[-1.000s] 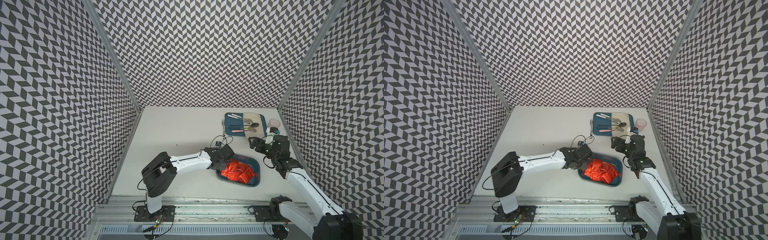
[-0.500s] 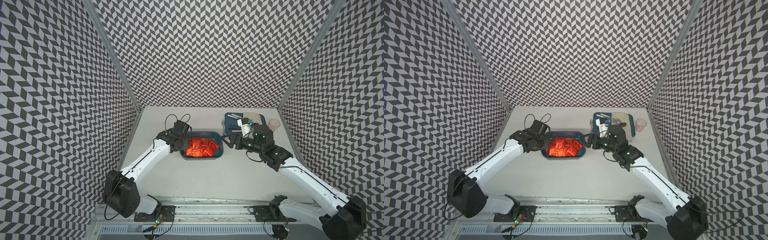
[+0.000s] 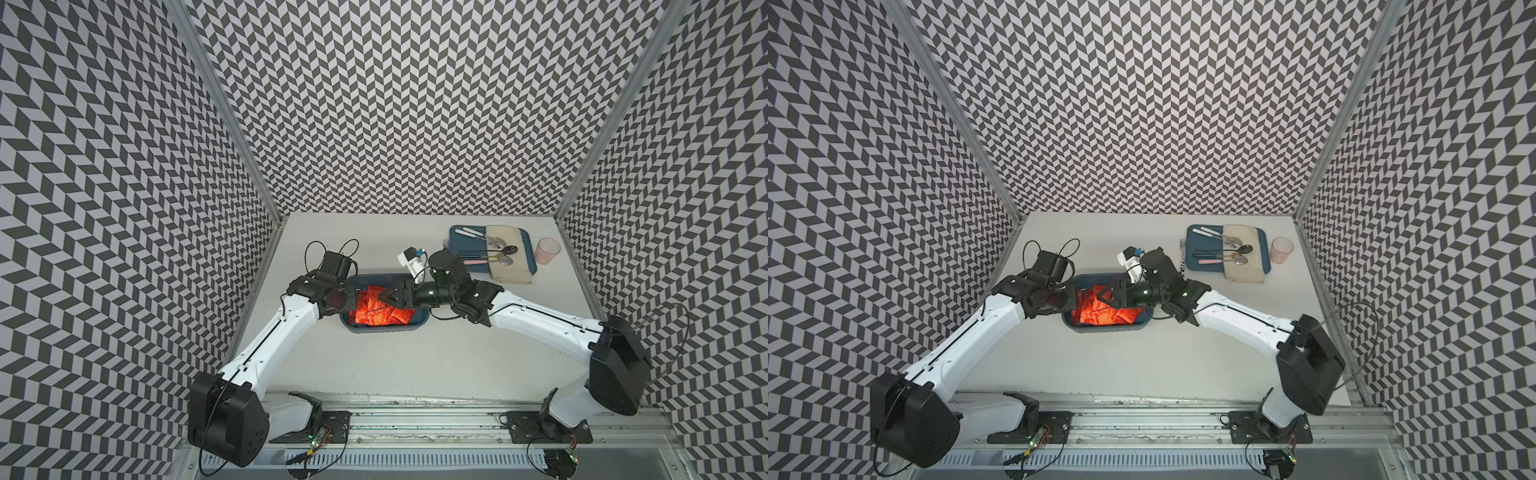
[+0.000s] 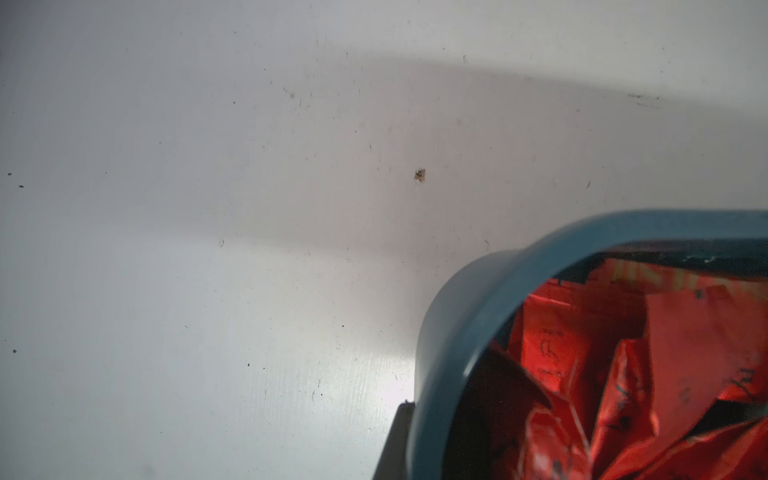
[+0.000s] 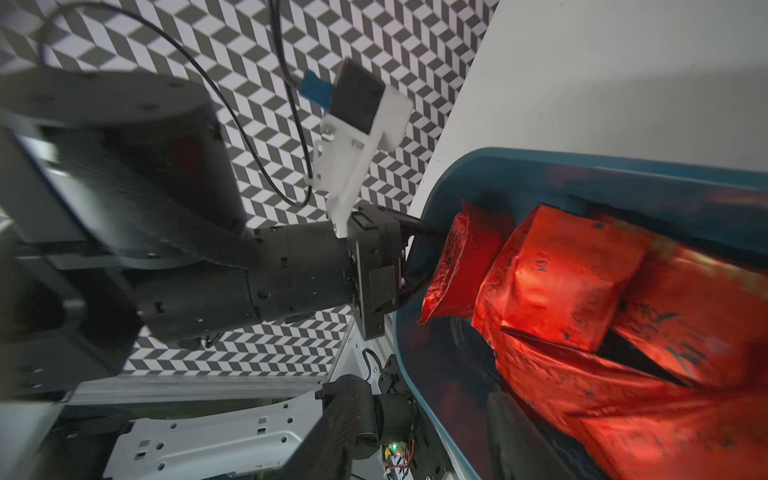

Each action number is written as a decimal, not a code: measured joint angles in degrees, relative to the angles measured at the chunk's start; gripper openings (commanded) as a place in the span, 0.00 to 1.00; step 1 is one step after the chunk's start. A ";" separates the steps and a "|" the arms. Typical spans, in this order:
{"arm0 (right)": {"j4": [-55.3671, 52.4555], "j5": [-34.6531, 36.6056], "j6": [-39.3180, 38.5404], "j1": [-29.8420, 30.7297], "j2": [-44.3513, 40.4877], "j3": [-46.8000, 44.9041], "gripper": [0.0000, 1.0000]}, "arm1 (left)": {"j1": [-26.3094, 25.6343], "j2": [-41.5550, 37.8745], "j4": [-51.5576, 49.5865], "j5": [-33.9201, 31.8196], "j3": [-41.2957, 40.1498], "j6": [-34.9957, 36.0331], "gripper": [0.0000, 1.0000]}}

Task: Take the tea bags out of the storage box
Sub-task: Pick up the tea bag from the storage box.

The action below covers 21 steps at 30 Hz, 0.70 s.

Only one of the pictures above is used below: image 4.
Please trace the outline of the teal storage box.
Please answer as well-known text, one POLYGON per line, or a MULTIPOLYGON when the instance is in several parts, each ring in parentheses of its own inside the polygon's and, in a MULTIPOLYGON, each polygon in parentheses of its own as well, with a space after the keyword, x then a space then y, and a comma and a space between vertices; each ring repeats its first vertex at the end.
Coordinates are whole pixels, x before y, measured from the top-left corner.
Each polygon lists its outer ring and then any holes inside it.
POLYGON ((604 252, 659 252, 725 273, 767 274, 764 210, 629 210, 588 217, 531 246, 487 254, 459 270, 429 306, 415 356, 415 398, 403 446, 406 479, 438 479, 450 426, 477 360, 527 295, 604 252))

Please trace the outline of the red tea bag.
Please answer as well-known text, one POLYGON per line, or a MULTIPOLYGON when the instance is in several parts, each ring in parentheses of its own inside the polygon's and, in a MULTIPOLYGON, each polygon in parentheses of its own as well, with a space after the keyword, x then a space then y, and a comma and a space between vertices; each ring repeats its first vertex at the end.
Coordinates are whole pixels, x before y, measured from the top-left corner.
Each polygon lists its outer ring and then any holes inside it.
POLYGON ((645 329, 645 300, 618 287, 552 280, 522 306, 520 363, 568 399, 590 431, 618 343, 645 329))
POLYGON ((589 444, 574 407, 557 393, 546 396, 526 418, 517 478, 591 479, 589 444))
POLYGON ((621 340, 591 442, 593 475, 623 479, 678 444, 739 375, 765 396, 767 304, 725 287, 651 294, 640 337, 621 340))

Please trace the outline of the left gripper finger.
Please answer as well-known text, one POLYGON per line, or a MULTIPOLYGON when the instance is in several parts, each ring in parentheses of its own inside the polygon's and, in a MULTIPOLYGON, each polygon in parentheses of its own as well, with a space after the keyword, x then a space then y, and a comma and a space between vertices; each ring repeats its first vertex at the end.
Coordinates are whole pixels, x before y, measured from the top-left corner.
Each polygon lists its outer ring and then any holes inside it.
POLYGON ((398 406, 373 480, 407 479, 406 450, 414 410, 413 402, 404 402, 398 406))

